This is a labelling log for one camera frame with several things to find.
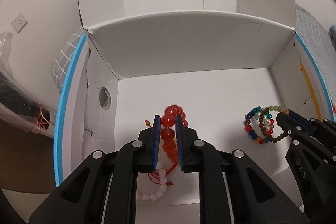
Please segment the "white cardboard box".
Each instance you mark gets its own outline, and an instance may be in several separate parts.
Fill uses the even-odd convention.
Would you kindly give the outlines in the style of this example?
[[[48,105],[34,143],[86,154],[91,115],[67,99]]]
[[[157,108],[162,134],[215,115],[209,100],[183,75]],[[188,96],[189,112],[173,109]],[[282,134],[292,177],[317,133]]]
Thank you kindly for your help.
[[[135,223],[201,223],[198,173],[181,170],[175,118],[245,152],[305,214],[278,113],[335,122],[335,93],[297,32],[295,0],[77,0],[78,36],[54,133],[59,186],[160,117],[156,170],[139,173]]]

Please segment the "clear plastic bag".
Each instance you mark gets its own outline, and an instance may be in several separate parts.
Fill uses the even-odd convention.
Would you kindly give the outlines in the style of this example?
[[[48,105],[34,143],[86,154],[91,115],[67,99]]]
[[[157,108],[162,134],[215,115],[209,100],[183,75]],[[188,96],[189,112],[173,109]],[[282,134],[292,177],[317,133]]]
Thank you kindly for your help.
[[[25,132],[54,137],[55,112],[25,92],[13,79],[10,32],[1,33],[1,120]]]

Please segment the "white wall socket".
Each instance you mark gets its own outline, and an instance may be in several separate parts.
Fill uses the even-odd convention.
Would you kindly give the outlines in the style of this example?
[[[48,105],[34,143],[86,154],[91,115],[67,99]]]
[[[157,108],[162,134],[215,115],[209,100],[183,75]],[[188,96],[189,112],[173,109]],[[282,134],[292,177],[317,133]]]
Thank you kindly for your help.
[[[21,30],[27,25],[28,20],[24,16],[23,12],[19,12],[17,16],[12,20],[11,25],[15,32],[19,34]]]

